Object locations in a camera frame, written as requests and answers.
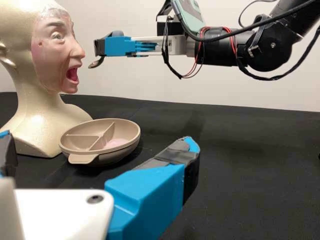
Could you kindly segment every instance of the blue gripper jaw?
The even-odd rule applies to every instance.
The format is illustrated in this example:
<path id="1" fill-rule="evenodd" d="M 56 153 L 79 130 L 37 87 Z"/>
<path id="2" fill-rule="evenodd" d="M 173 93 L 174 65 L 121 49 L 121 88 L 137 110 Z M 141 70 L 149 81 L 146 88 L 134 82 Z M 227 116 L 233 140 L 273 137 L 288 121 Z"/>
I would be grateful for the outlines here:
<path id="1" fill-rule="evenodd" d="M 156 50 L 157 43 L 132 40 L 130 36 L 108 36 L 104 39 L 104 55 L 107 57 L 131 57 L 139 52 Z"/>
<path id="2" fill-rule="evenodd" d="M 114 198 L 106 240 L 157 240 L 176 219 L 199 177 L 200 147 L 183 137 L 114 179 L 104 189 Z"/>

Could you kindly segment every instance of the mannequin head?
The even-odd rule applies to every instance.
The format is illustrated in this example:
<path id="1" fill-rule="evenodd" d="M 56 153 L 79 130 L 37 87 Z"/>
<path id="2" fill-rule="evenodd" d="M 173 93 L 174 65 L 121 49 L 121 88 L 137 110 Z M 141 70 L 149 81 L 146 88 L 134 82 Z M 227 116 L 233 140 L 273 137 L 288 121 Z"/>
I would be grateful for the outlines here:
<path id="1" fill-rule="evenodd" d="M 49 93 L 78 91 L 85 52 L 54 0 L 0 0 L 0 62 L 15 81 Z"/>

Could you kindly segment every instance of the bowl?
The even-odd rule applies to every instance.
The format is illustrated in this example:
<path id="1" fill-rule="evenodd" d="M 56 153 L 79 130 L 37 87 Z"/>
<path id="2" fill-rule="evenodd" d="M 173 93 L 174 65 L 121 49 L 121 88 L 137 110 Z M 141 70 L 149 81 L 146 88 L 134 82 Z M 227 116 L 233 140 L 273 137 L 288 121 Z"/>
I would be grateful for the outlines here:
<path id="1" fill-rule="evenodd" d="M 71 164 L 110 165 L 132 153 L 140 136 L 141 129 L 133 121 L 103 118 L 69 129 L 60 138 L 59 147 Z"/>

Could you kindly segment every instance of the screw hole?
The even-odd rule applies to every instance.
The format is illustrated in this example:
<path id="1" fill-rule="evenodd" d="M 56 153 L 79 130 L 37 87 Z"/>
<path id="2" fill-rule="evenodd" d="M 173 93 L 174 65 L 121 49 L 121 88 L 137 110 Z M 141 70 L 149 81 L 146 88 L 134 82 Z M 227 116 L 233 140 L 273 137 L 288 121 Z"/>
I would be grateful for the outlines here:
<path id="1" fill-rule="evenodd" d="M 93 195 L 89 197 L 87 200 L 88 204 L 98 204 L 101 203 L 104 200 L 104 197 L 101 195 Z"/>

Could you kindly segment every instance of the table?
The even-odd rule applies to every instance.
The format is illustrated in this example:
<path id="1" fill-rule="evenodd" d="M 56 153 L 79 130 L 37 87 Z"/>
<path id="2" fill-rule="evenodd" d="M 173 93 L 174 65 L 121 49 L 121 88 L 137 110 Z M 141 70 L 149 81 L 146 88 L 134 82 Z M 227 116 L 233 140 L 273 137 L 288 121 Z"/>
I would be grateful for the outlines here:
<path id="1" fill-rule="evenodd" d="M 176 139 L 201 147 L 199 183 L 161 240 L 320 238 L 320 113 L 63 95 L 94 119 L 138 123 L 136 150 L 111 167 L 18 156 L 18 188 L 103 189 L 107 179 L 153 157 Z M 5 124 L 15 93 L 0 93 Z"/>

